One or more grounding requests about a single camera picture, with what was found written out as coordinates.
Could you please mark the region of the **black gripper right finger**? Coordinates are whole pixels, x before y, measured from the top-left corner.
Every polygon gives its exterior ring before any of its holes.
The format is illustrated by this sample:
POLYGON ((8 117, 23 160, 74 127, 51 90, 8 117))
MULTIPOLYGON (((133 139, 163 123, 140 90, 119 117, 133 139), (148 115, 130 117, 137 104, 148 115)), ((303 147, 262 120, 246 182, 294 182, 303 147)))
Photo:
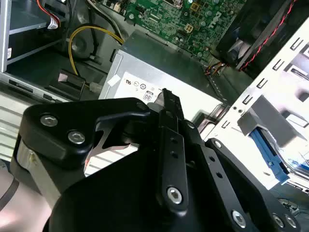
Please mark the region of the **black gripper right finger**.
POLYGON ((178 107, 180 232, 298 232, 300 224, 216 139, 202 141, 178 107))

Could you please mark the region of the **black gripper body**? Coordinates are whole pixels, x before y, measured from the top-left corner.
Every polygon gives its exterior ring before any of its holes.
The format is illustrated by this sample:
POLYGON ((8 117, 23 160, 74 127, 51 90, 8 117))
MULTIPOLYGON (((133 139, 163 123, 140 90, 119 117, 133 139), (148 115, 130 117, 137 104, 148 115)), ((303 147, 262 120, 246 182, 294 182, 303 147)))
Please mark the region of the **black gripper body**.
POLYGON ((51 232, 229 232, 201 164, 186 168, 189 205, 171 215, 155 197, 157 156, 134 153, 69 187, 49 219, 51 232))

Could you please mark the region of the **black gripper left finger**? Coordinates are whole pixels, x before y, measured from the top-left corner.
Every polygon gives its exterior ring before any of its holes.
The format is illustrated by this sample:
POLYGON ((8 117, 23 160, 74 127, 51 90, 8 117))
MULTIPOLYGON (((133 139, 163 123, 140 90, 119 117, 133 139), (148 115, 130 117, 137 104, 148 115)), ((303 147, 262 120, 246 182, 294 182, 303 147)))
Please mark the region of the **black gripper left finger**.
POLYGON ((163 89, 155 111, 136 98, 38 104, 23 114, 14 156, 54 209, 72 185, 146 149, 157 156, 155 197, 183 214, 178 190, 180 99, 163 89))

